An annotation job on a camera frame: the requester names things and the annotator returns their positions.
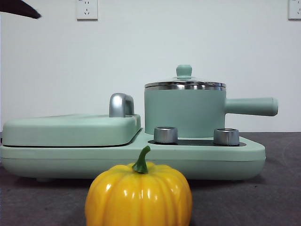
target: gray surface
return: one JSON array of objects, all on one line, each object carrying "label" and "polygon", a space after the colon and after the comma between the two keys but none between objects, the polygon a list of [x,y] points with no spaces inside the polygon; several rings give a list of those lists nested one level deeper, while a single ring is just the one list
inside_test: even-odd
[{"label": "gray surface", "polygon": [[[246,181],[190,180],[194,226],[300,226],[301,133],[241,133],[266,146],[261,174]],[[92,180],[39,183],[0,167],[2,226],[83,226]]]}]

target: pot lid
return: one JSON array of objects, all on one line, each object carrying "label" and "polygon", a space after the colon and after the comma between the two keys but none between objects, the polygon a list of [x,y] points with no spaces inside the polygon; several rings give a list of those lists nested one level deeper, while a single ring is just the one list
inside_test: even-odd
[{"label": "pot lid", "polygon": [[192,67],[190,65],[179,65],[176,69],[177,76],[170,80],[148,83],[146,90],[156,89],[212,89],[225,90],[226,84],[220,82],[211,82],[199,80],[192,77]]}]

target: wall socket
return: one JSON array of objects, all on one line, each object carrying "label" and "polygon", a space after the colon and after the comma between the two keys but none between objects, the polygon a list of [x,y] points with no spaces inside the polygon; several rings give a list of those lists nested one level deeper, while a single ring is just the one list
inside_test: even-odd
[{"label": "wall socket", "polygon": [[98,0],[77,0],[77,20],[97,21],[98,20]]},{"label": "wall socket", "polygon": [[288,0],[288,19],[301,20],[301,0]]}]

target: yellow pumpkin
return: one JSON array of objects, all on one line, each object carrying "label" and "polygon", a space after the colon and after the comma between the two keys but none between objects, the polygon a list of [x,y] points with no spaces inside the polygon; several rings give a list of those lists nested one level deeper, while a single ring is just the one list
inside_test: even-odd
[{"label": "yellow pumpkin", "polygon": [[100,174],[88,191],[87,226],[188,226],[192,196],[179,171],[145,162],[146,146],[134,164]]}]

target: saucepan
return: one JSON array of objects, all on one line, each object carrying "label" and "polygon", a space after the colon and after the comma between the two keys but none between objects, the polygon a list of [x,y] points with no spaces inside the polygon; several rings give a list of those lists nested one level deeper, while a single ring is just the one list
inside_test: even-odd
[{"label": "saucepan", "polygon": [[190,65],[179,65],[177,76],[145,85],[145,132],[156,127],[176,127],[179,137],[213,137],[225,127],[225,114],[274,116],[275,98],[227,99],[226,85],[200,81],[191,76]]}]

